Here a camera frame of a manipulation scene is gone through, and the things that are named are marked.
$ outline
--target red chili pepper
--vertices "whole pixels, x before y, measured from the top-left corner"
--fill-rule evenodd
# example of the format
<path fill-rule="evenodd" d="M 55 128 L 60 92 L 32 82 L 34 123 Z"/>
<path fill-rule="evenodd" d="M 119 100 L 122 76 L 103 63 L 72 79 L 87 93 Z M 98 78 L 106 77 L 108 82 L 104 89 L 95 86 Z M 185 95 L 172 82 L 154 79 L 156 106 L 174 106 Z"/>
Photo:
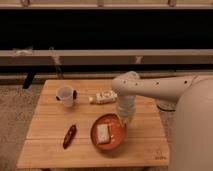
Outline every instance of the red chili pepper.
<path fill-rule="evenodd" d="M 64 149 L 66 149 L 70 145 L 70 143 L 71 143 L 72 139 L 74 138 L 76 132 L 77 132 L 76 125 L 72 125 L 70 127 L 70 129 L 68 130 L 66 136 L 64 137 L 64 143 L 63 143 Z"/>

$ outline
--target bottle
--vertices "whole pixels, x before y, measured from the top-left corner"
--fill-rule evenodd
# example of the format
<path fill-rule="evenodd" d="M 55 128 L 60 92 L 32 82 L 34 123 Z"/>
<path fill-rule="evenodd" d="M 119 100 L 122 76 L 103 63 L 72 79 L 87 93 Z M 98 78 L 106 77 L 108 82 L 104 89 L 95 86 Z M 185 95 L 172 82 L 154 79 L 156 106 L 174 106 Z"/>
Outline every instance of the bottle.
<path fill-rule="evenodd" d="M 105 104 L 115 102 L 117 94 L 112 90 L 96 93 L 94 96 L 89 97 L 90 104 Z"/>

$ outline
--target orange bowl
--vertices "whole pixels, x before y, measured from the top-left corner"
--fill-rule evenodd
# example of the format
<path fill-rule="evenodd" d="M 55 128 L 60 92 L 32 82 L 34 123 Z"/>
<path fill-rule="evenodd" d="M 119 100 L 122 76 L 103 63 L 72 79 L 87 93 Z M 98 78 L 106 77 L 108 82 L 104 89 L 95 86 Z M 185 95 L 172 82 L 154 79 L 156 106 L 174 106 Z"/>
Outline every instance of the orange bowl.
<path fill-rule="evenodd" d="M 97 126 L 99 124 L 108 124 L 110 135 L 109 143 L 98 144 Z M 99 150 L 105 151 L 116 149 L 124 141 L 125 135 L 126 129 L 122 127 L 116 114 L 106 114 L 98 118 L 94 122 L 90 132 L 91 140 L 94 146 Z"/>

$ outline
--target floor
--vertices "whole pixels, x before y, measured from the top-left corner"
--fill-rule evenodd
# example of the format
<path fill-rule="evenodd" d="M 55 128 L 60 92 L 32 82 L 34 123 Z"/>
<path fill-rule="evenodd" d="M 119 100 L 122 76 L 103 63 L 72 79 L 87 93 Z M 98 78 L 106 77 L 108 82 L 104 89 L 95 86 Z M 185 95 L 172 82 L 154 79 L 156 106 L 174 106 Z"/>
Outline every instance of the floor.
<path fill-rule="evenodd" d="M 42 84 L 32 84 L 29 89 L 22 85 L 0 84 L 0 171 L 39 171 L 40 169 L 16 169 L 24 138 L 36 107 Z M 174 105 L 158 101 L 162 108 L 174 108 Z M 171 134 L 172 112 L 160 112 L 168 140 Z M 73 170 L 124 170 L 142 171 L 143 168 L 92 168 L 92 169 L 53 169 L 53 171 Z M 146 171 L 167 171 L 167 167 L 153 167 Z"/>

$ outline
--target wooden table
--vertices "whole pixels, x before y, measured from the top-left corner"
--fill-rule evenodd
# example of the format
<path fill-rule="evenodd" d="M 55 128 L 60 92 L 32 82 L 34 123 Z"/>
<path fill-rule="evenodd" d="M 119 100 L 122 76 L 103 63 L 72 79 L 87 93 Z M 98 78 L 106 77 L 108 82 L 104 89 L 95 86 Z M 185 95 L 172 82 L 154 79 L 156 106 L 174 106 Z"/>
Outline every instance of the wooden table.
<path fill-rule="evenodd" d="M 56 89 L 71 85 L 78 92 L 74 107 L 56 100 Z M 90 129 L 103 114 L 115 113 L 115 103 L 89 104 L 88 96 L 109 90 L 111 80 L 48 80 L 45 82 L 23 145 L 18 168 L 88 168 L 168 165 L 169 149 L 155 101 L 136 97 L 136 113 L 123 144 L 109 154 L 92 144 Z M 68 128 L 78 132 L 68 149 L 62 147 Z"/>

